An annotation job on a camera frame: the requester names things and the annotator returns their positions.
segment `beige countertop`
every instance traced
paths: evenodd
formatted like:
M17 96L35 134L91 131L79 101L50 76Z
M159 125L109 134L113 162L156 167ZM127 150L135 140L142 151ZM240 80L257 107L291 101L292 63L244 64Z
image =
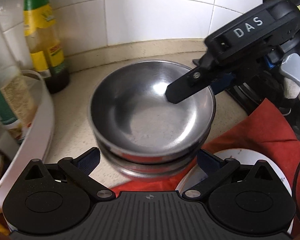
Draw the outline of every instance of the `beige countertop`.
M69 86L53 95L55 132L46 163L56 163L67 156L76 158L96 146L87 119L88 104L95 86L106 75L124 65L147 59L171 60L194 67L192 59L201 56L202 52L169 54L98 66L71 74ZM244 110L225 92L218 94L216 101L216 116L207 141L218 137L247 116ZM103 157L90 176L106 187L114 187L128 181L127 178L115 171Z

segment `red cloth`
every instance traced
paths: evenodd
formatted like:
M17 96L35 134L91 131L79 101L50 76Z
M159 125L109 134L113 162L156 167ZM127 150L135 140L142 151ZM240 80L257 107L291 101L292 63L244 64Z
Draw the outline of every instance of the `red cloth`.
M285 174L292 187L295 170L300 162L300 141L279 110L267 99L245 120L203 148L216 153L231 148L245 148L260 152L274 161ZM112 190L120 191L166 191L175 190L186 171L170 179L156 182L131 181ZM297 200L300 208L300 174L297 184ZM300 233L300 223L294 220L292 235Z

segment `metal bowl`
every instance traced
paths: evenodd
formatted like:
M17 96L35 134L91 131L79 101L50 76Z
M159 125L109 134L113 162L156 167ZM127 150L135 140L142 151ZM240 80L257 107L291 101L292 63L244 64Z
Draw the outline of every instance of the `metal bowl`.
M176 105L165 97L167 85L189 70L179 63L153 60L109 74L90 101L97 143L135 163L165 163L199 149L215 115L211 88Z
M106 150L102 143L98 144L98 147L115 170L133 180L143 181L156 181L172 177L187 168L197 155L197 152L193 152L168 163L139 164L118 157Z

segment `screw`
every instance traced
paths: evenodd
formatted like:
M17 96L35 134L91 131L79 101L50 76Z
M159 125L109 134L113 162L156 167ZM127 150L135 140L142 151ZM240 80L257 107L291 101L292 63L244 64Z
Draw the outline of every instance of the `screw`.
M98 191L97 196L101 197L101 198L111 197L112 192L110 190L107 190L107 189L100 190L100 191Z
M187 190L185 192L185 195L190 198L196 198L196 197L200 197L201 193L197 190L191 189L191 190Z
M200 78L200 76L201 76L200 72L194 72L193 74L194 79Z

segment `white plate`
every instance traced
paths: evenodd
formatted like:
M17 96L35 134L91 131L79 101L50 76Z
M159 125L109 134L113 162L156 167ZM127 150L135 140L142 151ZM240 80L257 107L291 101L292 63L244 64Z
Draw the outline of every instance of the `white plate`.
M248 149L229 149L229 150L217 152L215 153L215 155L223 160L225 158L234 158L238 160L241 164L247 164L247 165L254 165L257 162L257 160L267 161L274 169L275 173L281 179L284 186L286 187L286 189L291 195L291 188L288 180L286 179L286 176L283 174L283 172L280 170L277 164L275 164L272 160L270 160L268 157L264 156L263 154ZM184 191L198 184L200 181L203 181L205 178L207 178L207 174L203 170L201 170L198 165L196 165L179 182L178 186L176 187L176 190L178 190L182 195ZM288 230L289 234L292 231L292 225L293 225L293 221L291 222L291 225Z

